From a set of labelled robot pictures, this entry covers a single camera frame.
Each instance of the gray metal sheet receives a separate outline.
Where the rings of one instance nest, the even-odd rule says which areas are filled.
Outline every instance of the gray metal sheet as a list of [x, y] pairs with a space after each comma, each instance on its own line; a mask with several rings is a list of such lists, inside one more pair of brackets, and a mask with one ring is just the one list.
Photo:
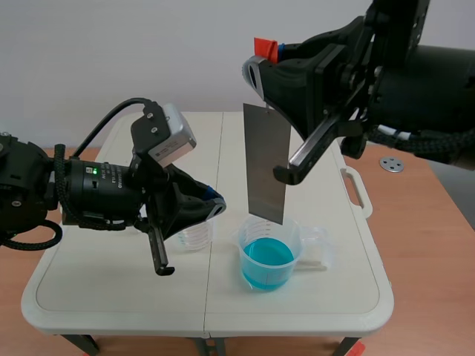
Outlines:
[[244, 104], [244, 135], [249, 213], [282, 224], [286, 185], [272, 170], [287, 166], [290, 124], [275, 110]]

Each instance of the table leg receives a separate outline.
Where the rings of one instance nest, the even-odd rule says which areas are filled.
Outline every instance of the table leg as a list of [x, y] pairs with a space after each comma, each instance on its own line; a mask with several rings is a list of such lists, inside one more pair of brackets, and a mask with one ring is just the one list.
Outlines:
[[90, 335], [61, 335], [89, 356], [99, 354], [99, 347]]
[[201, 337], [192, 337], [191, 339], [194, 341], [194, 345], [196, 346], [196, 349], [198, 350], [198, 354], [200, 354], [200, 356], [209, 356], [210, 346], [206, 344], [205, 339], [202, 339]]
[[349, 350], [358, 342], [360, 337], [346, 337], [340, 342], [340, 345], [333, 352], [332, 356], [345, 356]]
[[224, 344], [224, 337], [216, 337], [214, 339], [217, 356], [226, 356], [226, 345]]
[[210, 339], [214, 341], [214, 346], [208, 345], [206, 339], [202, 339], [201, 337], [193, 337], [192, 340], [200, 356], [211, 356], [212, 352], [216, 352], [217, 356], [226, 356], [226, 347], [223, 337]]

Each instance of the screw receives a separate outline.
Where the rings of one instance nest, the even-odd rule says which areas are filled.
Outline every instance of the screw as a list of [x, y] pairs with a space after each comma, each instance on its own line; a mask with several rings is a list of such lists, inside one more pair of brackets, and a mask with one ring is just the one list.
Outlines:
[[383, 69], [383, 68], [381, 67], [381, 65], [379, 65], [378, 67], [374, 68], [374, 76], [375, 76], [376, 78], [379, 77], [379, 74], [381, 74], [381, 70], [382, 70], [382, 69]]

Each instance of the black cable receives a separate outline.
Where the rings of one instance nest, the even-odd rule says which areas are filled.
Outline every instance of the black cable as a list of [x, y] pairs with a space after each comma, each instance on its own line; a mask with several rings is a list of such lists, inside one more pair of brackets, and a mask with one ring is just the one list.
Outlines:
[[86, 219], [79, 213], [70, 203], [68, 199], [67, 189], [66, 189], [66, 162], [65, 162], [65, 151], [66, 147], [64, 145], [55, 145], [54, 146], [54, 174], [55, 174], [55, 183], [56, 183], [56, 193], [58, 194], [58, 200], [61, 203], [63, 211], [71, 218], [75, 219], [79, 226], [82, 228], [91, 228], [93, 230], [110, 230], [110, 231], [121, 231], [124, 230], [127, 226], [124, 223], [113, 224], [112, 222], [100, 223], [94, 220]]
[[409, 140], [396, 140], [394, 137], [380, 133], [375, 129], [370, 133], [369, 140], [412, 154], [443, 154], [475, 145], [475, 128], [447, 134], [440, 139], [413, 138], [413, 135], [411, 135]]
[[99, 124], [88, 134], [88, 136], [85, 138], [85, 140], [79, 145], [79, 147], [76, 149], [72, 157], [79, 157], [79, 155], [87, 148], [87, 146], [92, 142], [94, 137], [97, 136], [97, 134], [106, 126], [114, 116], [116, 116], [120, 111], [124, 110], [125, 108], [134, 105], [134, 104], [150, 104], [152, 101], [149, 99], [145, 98], [131, 98], [129, 100], [125, 100], [124, 102], [121, 102], [118, 104], [114, 109], [109, 111], [109, 113], [104, 116], [104, 119], [102, 119]]
[[45, 241], [43, 243], [20, 243], [18, 241], [12, 241], [15, 235], [0, 236], [0, 246], [11, 248], [13, 250], [20, 251], [40, 251], [47, 248], [53, 247], [59, 243], [62, 239], [62, 229], [61, 226], [52, 222], [50, 220], [44, 220], [39, 226], [44, 226], [50, 228], [54, 231], [54, 236], [51, 240]]

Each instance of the clear plastic cup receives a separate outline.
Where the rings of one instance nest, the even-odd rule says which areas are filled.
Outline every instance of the clear plastic cup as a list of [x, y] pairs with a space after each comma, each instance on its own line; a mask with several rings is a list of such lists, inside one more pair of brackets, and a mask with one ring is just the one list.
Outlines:
[[323, 228], [300, 227], [289, 218], [279, 225], [259, 217], [250, 217], [233, 236], [239, 248], [240, 267], [252, 288], [274, 290], [292, 275], [306, 245], [321, 248], [320, 265], [329, 268], [333, 247]]
[[212, 221], [205, 221], [180, 231], [176, 237], [186, 249], [200, 250], [209, 245], [213, 240], [213, 230], [214, 223]]

